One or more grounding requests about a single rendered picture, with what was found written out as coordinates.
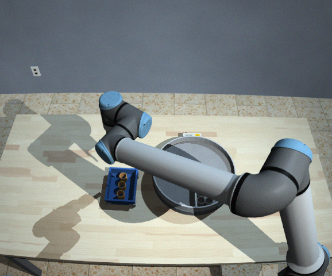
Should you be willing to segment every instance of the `blue plastic tray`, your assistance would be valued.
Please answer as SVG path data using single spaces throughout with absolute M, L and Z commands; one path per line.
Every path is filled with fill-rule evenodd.
M 119 190 L 118 183 L 120 181 L 119 174 L 126 173 L 128 180 L 126 181 L 125 198 L 119 200 L 116 196 Z M 136 204 L 138 169 L 136 168 L 109 168 L 109 176 L 107 177 L 107 187 L 105 192 L 105 201 L 112 204 Z

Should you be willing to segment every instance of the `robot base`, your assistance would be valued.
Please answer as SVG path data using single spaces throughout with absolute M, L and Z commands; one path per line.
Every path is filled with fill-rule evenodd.
M 325 261 L 323 262 L 323 265 L 320 267 L 319 270 L 317 270 L 316 272 L 310 273 L 310 274 L 300 274 L 300 273 L 296 273 L 294 272 L 291 268 L 286 267 L 284 270 L 280 271 L 278 273 L 278 276 L 303 276 L 303 275 L 309 275 L 309 276 L 324 276 L 324 274 L 326 273 L 327 270 L 327 266 L 329 264 L 329 256 L 327 254 L 327 252 L 324 250 L 325 252 Z

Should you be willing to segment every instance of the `white outlet cover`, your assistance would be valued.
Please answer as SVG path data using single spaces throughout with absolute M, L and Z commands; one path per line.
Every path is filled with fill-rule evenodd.
M 31 66 L 30 69 L 34 76 L 41 76 L 40 69 L 38 69 L 38 66 Z

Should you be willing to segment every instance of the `round metal container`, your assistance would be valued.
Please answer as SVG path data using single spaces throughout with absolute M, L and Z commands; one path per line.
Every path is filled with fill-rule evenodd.
M 229 153 L 216 142 L 204 137 L 178 137 L 164 144 L 161 150 L 235 173 L 235 166 Z M 155 176 L 153 176 L 153 186 L 166 206 L 182 214 L 208 214 L 223 204 Z

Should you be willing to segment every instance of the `wood plank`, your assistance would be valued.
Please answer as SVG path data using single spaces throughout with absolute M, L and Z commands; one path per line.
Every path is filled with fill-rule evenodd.
M 181 132 L 201 132 L 229 152 L 236 174 L 258 173 L 280 139 L 307 144 L 318 241 L 332 256 L 332 201 L 305 118 L 152 118 L 149 134 L 137 141 L 155 147 Z M 141 171 L 135 208 L 104 204 L 109 165 L 94 150 L 104 134 L 97 114 L 16 116 L 0 161 L 0 254 L 133 265 L 285 261 L 279 213 L 243 218 L 227 205 L 205 216 L 176 213 Z

